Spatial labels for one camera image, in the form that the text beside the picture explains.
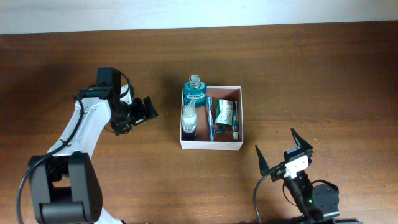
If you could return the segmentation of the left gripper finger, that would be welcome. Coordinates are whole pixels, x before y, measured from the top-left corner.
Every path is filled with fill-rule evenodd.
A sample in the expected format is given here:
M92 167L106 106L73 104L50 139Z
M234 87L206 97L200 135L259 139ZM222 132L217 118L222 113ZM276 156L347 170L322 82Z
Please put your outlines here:
M145 113L146 119L153 119L153 118L158 117L158 112L154 108L151 98L149 96L147 96L143 99L143 102L144 102L144 106L146 109L146 113Z
M146 109L140 98L133 99L129 109L130 123L132 125L140 125L146 120Z

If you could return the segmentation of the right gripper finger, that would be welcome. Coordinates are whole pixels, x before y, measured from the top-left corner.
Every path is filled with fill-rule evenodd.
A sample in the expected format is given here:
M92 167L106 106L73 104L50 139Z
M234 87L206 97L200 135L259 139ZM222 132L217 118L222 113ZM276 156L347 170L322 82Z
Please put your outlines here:
M258 156L258 160L259 160L259 170L260 170L260 174L264 177L269 173L269 166L264 158L264 156L262 155L261 150L259 149L258 145L255 145L256 148L256 153Z
M297 146L301 148L303 151L313 150L313 146L309 144L306 140L304 140L294 128L290 129L292 132L292 136Z

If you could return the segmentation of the clear pump sanitizer bottle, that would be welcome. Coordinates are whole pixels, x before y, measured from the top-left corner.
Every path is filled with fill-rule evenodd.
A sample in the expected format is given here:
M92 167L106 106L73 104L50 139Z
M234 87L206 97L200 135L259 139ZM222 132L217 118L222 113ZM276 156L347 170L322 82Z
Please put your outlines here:
M197 133L196 100L190 100L182 113L182 138L186 141L194 141Z

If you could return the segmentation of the teal mouthwash bottle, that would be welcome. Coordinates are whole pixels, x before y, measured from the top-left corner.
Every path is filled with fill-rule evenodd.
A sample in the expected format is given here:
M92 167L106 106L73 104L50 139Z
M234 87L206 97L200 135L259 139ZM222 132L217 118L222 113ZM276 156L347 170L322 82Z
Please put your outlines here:
M183 84L183 104L187 106L191 100L196 100L195 107L206 105L207 84L198 75L191 75Z

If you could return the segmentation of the blue disposable razor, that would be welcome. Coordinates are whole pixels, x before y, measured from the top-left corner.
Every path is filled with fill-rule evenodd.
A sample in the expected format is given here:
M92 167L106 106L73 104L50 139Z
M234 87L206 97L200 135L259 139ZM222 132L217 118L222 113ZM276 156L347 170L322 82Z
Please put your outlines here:
M214 129L215 134L225 134L227 133L226 129Z

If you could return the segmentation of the green white soap packet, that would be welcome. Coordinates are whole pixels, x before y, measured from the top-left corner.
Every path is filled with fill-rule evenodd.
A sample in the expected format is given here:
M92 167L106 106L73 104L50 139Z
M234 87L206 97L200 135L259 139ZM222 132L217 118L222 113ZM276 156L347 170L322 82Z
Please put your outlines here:
M233 102L218 99L216 102L215 124L222 126L231 126L233 122Z

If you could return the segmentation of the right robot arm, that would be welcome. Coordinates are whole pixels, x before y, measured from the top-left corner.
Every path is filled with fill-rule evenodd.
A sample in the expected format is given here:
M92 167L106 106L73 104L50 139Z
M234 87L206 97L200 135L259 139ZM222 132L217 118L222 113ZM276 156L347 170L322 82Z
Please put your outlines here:
M339 188L323 179L311 181L305 169L312 163L313 146L304 140L294 128L290 129L296 146L284 152L284 161L269 167L261 150L256 147L259 170L262 178L253 192L255 213L262 222L257 205L257 191L263 181L270 177L273 182L282 179L282 188L288 189L301 216L292 219L294 223L334 223L340 212Z

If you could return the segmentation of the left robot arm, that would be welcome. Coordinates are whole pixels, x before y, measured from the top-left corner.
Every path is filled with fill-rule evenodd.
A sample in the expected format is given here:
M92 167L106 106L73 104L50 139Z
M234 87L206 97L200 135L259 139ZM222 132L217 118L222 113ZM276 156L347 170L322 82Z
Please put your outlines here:
M149 97L134 97L116 68L98 69L96 83L75 95L75 110L58 141L32 156L21 186L29 183L38 223L121 223L103 207L103 194L91 158L105 129L127 134L158 116Z

